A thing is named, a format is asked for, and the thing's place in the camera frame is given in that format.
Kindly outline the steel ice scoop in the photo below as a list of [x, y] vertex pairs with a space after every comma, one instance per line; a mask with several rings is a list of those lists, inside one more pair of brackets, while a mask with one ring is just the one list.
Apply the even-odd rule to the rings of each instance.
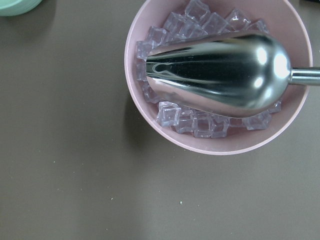
[[320, 83], [318, 67], [292, 67], [283, 45], [258, 31], [174, 41], [152, 50], [145, 64], [162, 99], [232, 118], [265, 111], [289, 85]]

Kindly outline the clear ice cubes pile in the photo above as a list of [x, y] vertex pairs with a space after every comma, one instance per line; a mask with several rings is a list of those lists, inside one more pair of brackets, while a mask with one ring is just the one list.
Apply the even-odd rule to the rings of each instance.
[[254, 116], [234, 118], [166, 101], [152, 89], [147, 81], [147, 55], [156, 47], [175, 40], [238, 30], [258, 30], [268, 33], [263, 19], [251, 22], [237, 8], [234, 8], [227, 18], [223, 18], [217, 12], [212, 12], [210, 7], [201, 0], [191, 0], [183, 11], [171, 12], [162, 26], [151, 26], [146, 38], [137, 41], [135, 79], [140, 82], [144, 100], [156, 106], [156, 122], [160, 126], [170, 127], [178, 134], [192, 134], [196, 138], [224, 138], [235, 128], [254, 131], [269, 127], [272, 114], [282, 110], [282, 99], [278, 99], [269, 108]]

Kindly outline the pink bowl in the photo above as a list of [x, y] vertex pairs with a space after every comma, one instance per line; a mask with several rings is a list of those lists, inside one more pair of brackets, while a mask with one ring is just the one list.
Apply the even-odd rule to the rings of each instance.
[[[148, 103], [136, 80], [136, 43], [143, 40], [151, 26], [161, 27], [172, 12], [183, 13], [186, 0], [147, 0], [136, 14], [129, 29], [124, 50], [124, 70], [130, 95], [148, 124], [172, 143], [187, 150], [208, 155], [235, 155], [269, 143], [279, 136], [297, 117], [309, 93], [309, 87], [291, 85], [282, 98], [282, 109], [272, 116], [265, 130], [236, 128], [224, 138], [195, 138], [161, 127], [156, 117], [158, 107]], [[227, 16], [232, 9], [242, 10], [249, 19], [263, 19], [272, 36], [287, 50], [295, 67], [313, 64], [312, 47], [307, 30], [297, 11], [287, 0], [209, 0], [212, 11]]]

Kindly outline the green bowl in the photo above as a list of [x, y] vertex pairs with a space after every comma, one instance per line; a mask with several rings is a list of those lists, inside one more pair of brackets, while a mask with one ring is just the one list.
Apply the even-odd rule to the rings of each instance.
[[41, 2], [42, 0], [0, 0], [0, 16], [11, 17], [25, 14]]

